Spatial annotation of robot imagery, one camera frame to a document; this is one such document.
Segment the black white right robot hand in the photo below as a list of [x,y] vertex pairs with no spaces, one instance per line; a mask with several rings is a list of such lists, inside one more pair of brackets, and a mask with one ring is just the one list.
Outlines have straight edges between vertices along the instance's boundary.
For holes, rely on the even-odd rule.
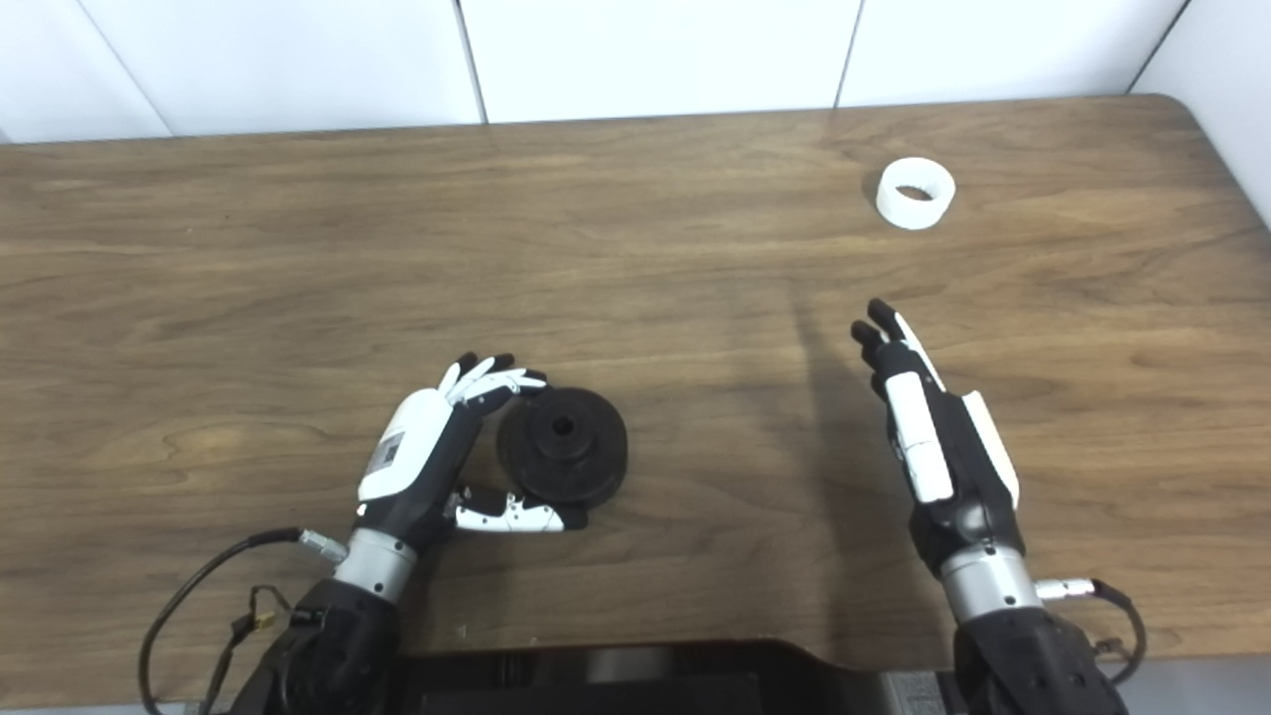
[[934,577],[967,549],[1027,546],[1021,480],[981,392],[949,392],[902,312],[872,298],[852,339],[885,403],[886,433],[914,505],[909,533]]

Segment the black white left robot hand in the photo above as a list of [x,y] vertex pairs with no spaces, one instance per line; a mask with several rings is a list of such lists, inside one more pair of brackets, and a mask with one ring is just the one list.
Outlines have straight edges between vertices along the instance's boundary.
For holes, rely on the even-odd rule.
[[454,361],[435,386],[411,392],[393,413],[357,488],[355,532],[376,532],[425,552],[454,532],[552,533],[585,530],[588,516],[515,493],[460,485],[486,418],[517,398],[549,389],[547,376],[513,356]]

